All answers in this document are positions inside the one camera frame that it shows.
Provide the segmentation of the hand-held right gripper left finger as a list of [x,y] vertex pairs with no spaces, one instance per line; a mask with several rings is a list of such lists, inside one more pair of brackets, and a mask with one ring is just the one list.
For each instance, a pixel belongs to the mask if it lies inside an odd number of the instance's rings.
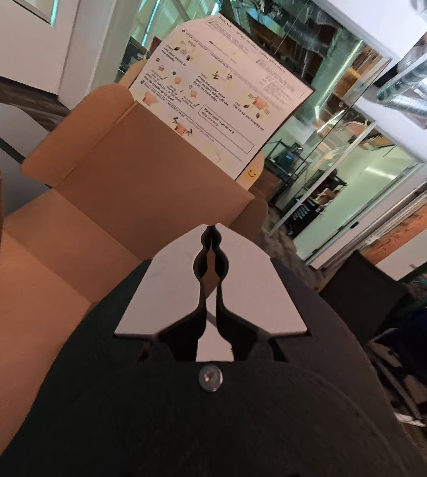
[[211,226],[200,225],[151,260],[117,328],[116,338],[166,345],[175,361],[196,361],[207,322],[203,277]]

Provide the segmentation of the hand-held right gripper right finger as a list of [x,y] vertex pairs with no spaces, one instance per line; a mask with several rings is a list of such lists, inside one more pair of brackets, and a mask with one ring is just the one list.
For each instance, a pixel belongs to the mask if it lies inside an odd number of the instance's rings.
[[258,343],[272,350],[277,338],[308,329],[270,257],[233,230],[212,227],[219,281],[212,292],[212,324],[230,344],[234,361],[245,361]]

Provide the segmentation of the white cardboard mailer box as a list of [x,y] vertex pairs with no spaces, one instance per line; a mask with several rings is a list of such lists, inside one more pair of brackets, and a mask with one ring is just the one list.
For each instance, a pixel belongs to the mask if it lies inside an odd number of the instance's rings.
[[0,150],[0,455],[69,335],[198,225],[253,239],[268,207],[133,99],[88,94],[18,164]]

